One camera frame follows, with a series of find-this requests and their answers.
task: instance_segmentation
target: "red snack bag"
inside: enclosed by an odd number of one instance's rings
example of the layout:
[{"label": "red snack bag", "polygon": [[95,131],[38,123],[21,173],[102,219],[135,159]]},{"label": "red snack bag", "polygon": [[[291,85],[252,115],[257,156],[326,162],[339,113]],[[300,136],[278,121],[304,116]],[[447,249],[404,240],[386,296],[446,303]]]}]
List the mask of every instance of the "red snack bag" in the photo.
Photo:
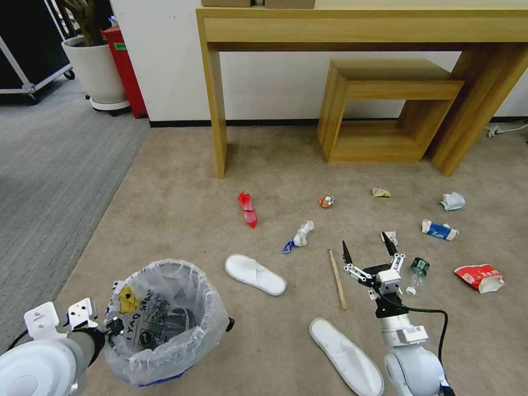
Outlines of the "red snack bag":
[{"label": "red snack bag", "polygon": [[502,274],[489,264],[458,267],[454,273],[480,293],[496,292],[504,286]]},{"label": "red snack bag", "polygon": [[242,191],[238,195],[238,200],[244,210],[244,219],[246,220],[246,223],[249,224],[251,228],[255,228],[257,225],[257,213],[253,210],[253,199],[251,198],[251,195]]}]

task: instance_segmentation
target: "white plant pot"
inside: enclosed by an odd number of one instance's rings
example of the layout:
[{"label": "white plant pot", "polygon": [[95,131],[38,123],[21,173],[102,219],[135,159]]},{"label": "white plant pot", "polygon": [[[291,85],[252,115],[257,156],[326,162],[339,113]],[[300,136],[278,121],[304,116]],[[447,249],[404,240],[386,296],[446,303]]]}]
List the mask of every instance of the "white plant pot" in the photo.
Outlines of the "white plant pot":
[{"label": "white plant pot", "polygon": [[82,89],[90,95],[92,106],[100,110],[115,110],[129,106],[116,64],[107,44],[76,47],[83,36],[69,38],[62,47],[79,79]]}]

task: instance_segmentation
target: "wooden side table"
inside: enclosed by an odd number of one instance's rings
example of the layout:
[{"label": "wooden side table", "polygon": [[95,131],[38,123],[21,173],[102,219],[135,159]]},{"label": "wooden side table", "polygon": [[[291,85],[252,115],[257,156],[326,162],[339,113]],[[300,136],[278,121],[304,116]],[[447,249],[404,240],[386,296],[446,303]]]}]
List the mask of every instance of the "wooden side table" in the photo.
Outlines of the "wooden side table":
[{"label": "wooden side table", "polygon": [[461,51],[464,81],[428,149],[451,176],[528,67],[524,0],[317,0],[314,9],[196,9],[218,178],[227,158],[222,51]]},{"label": "wooden side table", "polygon": [[[330,61],[317,136],[328,162],[419,161],[463,81],[426,59]],[[352,100],[401,100],[397,121],[345,121]]]}]

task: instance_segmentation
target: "wooden console table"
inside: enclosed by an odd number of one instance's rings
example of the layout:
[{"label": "wooden console table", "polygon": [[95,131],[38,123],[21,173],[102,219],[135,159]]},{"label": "wooden console table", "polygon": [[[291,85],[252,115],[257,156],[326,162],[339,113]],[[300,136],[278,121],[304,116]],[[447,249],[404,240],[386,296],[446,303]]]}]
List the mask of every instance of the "wooden console table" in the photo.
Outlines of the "wooden console table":
[{"label": "wooden console table", "polygon": [[462,51],[452,76],[464,86],[428,150],[446,176],[528,67],[523,0],[317,0],[309,10],[199,7],[196,17],[219,179],[227,155],[221,51]]}]

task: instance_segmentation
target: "potted plant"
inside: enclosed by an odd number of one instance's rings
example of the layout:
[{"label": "potted plant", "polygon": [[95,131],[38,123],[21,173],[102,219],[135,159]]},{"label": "potted plant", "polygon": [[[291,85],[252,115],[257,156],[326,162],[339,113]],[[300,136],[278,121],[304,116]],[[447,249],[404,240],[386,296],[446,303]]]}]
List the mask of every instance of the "potted plant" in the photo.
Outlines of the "potted plant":
[{"label": "potted plant", "polygon": [[96,15],[96,0],[56,0],[67,8],[77,23],[81,35],[62,43],[82,88],[97,110],[118,110],[127,107],[127,96],[116,65],[105,43]]}]

